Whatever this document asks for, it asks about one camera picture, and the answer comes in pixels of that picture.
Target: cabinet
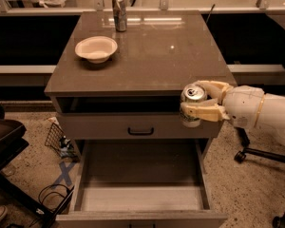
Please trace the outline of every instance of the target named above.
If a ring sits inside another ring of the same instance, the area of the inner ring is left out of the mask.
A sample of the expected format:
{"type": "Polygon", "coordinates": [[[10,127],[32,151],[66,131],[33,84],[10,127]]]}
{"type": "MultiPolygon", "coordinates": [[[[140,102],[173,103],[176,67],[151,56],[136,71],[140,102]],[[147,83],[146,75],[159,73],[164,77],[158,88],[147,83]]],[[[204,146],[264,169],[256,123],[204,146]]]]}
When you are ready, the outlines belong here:
{"type": "Polygon", "coordinates": [[[197,11],[128,13],[115,31],[110,11],[84,12],[46,94],[81,155],[64,227],[219,227],[202,160],[221,123],[181,123],[183,88],[197,80],[235,80],[197,11]],[[90,36],[115,39],[101,65],[78,58],[90,36]]]}

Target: chair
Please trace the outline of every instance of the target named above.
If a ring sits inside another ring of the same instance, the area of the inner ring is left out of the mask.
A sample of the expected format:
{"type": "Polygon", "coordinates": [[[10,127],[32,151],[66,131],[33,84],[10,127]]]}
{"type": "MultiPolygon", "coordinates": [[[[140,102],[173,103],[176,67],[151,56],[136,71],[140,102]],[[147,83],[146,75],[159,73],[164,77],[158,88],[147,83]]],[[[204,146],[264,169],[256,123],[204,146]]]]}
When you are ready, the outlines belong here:
{"type": "MultiPolygon", "coordinates": [[[[29,146],[29,143],[23,139],[25,132],[26,128],[22,123],[15,120],[0,119],[0,171],[29,146]]],[[[49,210],[42,203],[36,201],[16,185],[9,182],[1,173],[0,189],[10,194],[41,219],[43,222],[42,227],[51,226],[55,221],[56,215],[60,214],[67,207],[73,191],[72,189],[67,189],[67,194],[58,207],[54,210],[49,210]]]]}
{"type": "MultiPolygon", "coordinates": [[[[278,155],[270,152],[265,152],[253,148],[249,148],[250,140],[244,129],[237,127],[237,133],[241,139],[241,145],[243,146],[243,150],[237,152],[235,155],[235,161],[242,163],[246,159],[246,154],[260,156],[266,159],[270,159],[276,162],[285,163],[285,156],[278,155]]],[[[285,213],[282,217],[275,217],[273,219],[273,228],[285,228],[285,213]]]]}

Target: drawer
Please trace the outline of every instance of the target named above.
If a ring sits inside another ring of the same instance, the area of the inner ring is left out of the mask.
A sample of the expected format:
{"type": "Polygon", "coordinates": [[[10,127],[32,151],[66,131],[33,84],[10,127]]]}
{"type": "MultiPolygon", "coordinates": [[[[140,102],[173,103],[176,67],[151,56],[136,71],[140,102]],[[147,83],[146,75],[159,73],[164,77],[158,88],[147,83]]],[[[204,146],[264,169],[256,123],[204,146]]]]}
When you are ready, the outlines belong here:
{"type": "Polygon", "coordinates": [[[215,228],[200,147],[193,141],[88,142],[64,228],[215,228]]]}
{"type": "Polygon", "coordinates": [[[212,139],[218,136],[222,125],[201,121],[198,127],[189,128],[182,124],[179,114],[58,114],[57,119],[73,140],[212,139]]]}

